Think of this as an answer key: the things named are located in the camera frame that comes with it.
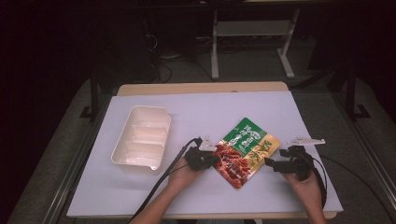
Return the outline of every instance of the plastic food container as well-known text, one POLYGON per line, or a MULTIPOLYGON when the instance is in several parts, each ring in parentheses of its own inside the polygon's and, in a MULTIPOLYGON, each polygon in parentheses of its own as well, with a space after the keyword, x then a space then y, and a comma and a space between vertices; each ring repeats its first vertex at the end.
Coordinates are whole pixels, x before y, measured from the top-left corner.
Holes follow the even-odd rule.
POLYGON ((136 174, 157 175, 161 171, 170 123, 165 108, 135 106, 125 122, 111 160, 127 165, 128 170, 136 174))

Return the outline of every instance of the food package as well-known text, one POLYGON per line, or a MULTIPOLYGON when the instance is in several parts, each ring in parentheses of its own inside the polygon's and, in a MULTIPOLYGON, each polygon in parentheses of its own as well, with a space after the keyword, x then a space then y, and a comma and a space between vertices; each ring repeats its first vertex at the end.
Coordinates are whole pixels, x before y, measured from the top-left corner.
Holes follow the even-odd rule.
POLYGON ((240 189, 279 146, 279 140, 243 118, 216 144, 214 154, 220 160, 214 167, 234 188, 240 189))

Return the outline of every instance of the table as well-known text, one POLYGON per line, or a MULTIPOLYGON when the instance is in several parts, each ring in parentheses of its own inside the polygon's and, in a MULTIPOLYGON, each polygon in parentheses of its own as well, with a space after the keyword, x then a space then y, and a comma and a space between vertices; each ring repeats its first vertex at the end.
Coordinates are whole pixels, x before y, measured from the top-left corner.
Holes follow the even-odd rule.
MULTIPOLYGON (((280 148, 285 148, 286 141, 296 135, 309 137, 291 93, 281 82, 125 85, 111 100, 67 212, 69 217, 129 217, 161 176, 134 175, 110 159, 130 109, 142 104, 163 106, 172 118, 163 171, 190 139, 209 134, 217 142, 242 117, 252 119, 277 137, 282 142, 280 148)), ((306 150, 320 161, 315 147, 307 146, 306 150)), ((281 160, 278 153, 272 158, 281 160)), ((335 217, 342 210, 328 178, 325 217, 335 217)), ((178 219, 297 217, 306 217, 306 214, 289 184, 265 166, 241 189, 231 187, 211 168, 177 196, 164 216, 178 219)))

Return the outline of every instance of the red food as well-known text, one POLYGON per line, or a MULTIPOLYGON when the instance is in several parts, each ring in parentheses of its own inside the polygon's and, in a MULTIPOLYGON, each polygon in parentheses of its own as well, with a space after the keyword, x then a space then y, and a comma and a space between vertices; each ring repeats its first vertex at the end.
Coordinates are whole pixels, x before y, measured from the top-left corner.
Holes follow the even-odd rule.
POLYGON ((227 144, 217 144, 216 148, 214 154, 220 157, 220 161, 215 164, 215 168, 234 188, 240 189, 250 175, 248 160, 227 144))

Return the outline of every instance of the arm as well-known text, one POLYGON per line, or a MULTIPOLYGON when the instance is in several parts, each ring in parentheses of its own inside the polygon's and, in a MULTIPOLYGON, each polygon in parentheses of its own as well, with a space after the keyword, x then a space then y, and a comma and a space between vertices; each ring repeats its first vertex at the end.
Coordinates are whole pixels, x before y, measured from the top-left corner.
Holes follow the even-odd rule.
MULTIPOLYGON (((183 158, 175 165, 175 169, 186 165, 183 158)), ((186 187, 188 187, 201 172, 195 172, 187 165, 169 175, 168 184, 161 193, 140 213, 130 224, 159 223, 165 214, 166 209, 176 198, 176 196, 186 187)))
POLYGON ((321 205, 321 193, 318 186, 318 180, 314 173, 311 172, 309 177, 304 181, 299 181, 294 175, 282 174, 290 183, 294 192, 297 194, 305 211, 308 215, 309 223, 325 224, 326 218, 323 215, 321 205))

